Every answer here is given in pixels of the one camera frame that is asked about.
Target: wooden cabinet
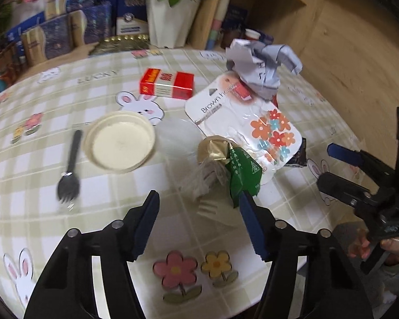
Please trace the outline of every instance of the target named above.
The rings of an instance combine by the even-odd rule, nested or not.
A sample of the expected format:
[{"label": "wooden cabinet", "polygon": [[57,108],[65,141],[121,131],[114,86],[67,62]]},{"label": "wooden cabinet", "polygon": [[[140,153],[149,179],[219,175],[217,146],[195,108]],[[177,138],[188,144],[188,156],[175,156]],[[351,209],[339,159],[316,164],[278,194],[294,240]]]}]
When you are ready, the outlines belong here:
[{"label": "wooden cabinet", "polygon": [[[219,0],[203,0],[191,28],[188,44],[204,49]],[[247,25],[289,44],[300,53],[320,15],[324,0],[231,0],[249,11]]]}]

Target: checkered tablecloth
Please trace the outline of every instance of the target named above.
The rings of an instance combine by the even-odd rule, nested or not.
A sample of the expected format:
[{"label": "checkered tablecloth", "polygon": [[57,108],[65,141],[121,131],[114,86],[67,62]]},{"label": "checkered tablecloth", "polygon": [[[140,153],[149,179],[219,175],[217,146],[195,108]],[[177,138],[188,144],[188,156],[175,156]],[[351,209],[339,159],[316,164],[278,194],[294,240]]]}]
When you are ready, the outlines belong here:
[{"label": "checkered tablecloth", "polygon": [[[110,54],[28,78],[9,88],[9,96],[0,102],[0,295],[19,318],[35,281],[68,229],[100,230],[142,204],[152,189],[160,194],[160,213],[144,254],[129,265],[146,317],[224,319],[260,299],[270,265],[254,253],[245,227],[228,227],[197,215],[196,204],[178,192],[178,183],[194,162],[170,159],[157,150],[135,171],[114,175],[96,168],[81,154],[77,207],[68,212],[56,199],[56,184],[66,167],[74,125],[118,110],[115,96],[120,91],[138,96],[139,79],[149,67],[193,73],[199,91],[226,70],[226,62],[190,50],[166,50],[162,56],[139,60],[130,53]],[[356,148],[352,131],[300,75],[292,76],[284,68],[279,73],[280,109],[307,139],[307,157],[316,163],[315,172],[324,171],[322,160],[326,160],[331,172],[352,179],[354,170],[326,154],[331,142]],[[164,119],[187,118],[184,101],[158,97],[156,103],[165,111]],[[43,115],[35,116],[25,132],[17,130],[39,113]],[[262,186],[257,202],[297,229],[331,229],[348,208],[337,201],[325,202],[315,182],[308,167],[283,168]],[[165,260],[172,250],[197,260],[196,285],[202,286],[197,298],[180,305],[163,301],[169,291],[152,271],[154,262]],[[218,289],[200,265],[208,252],[221,250],[230,255],[239,277]],[[106,319],[109,314],[99,263],[94,258],[95,291],[99,314]]]}]

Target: green wrapper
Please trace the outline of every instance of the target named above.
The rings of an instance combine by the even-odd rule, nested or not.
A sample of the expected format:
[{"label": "green wrapper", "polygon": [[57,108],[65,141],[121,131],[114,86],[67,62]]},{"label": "green wrapper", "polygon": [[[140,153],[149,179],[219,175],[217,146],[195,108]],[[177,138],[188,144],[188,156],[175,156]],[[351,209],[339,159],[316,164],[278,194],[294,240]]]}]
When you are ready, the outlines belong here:
[{"label": "green wrapper", "polygon": [[234,208],[239,206],[239,195],[247,190],[252,196],[260,190],[262,167],[242,148],[229,144],[230,162],[226,168],[231,173],[230,190]]}]

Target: white flower pot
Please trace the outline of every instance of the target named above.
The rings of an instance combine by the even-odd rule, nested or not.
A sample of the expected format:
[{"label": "white flower pot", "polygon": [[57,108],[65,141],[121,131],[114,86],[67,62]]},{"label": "white flower pot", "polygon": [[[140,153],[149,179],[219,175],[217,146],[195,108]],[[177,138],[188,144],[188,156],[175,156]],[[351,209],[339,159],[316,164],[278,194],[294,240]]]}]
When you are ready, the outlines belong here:
[{"label": "white flower pot", "polygon": [[146,0],[149,40],[158,48],[183,47],[200,0],[180,0],[170,7],[168,0]]}]

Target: small red and white box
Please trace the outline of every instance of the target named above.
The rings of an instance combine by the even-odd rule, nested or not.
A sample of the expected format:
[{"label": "small red and white box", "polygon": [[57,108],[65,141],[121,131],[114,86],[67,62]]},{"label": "small red and white box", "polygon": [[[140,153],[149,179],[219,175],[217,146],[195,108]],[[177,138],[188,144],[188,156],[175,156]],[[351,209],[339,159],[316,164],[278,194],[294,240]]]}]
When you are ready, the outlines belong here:
[{"label": "small red and white box", "polygon": [[178,99],[189,99],[194,93],[194,75],[183,72],[164,72],[148,68],[140,80],[140,93]]}]

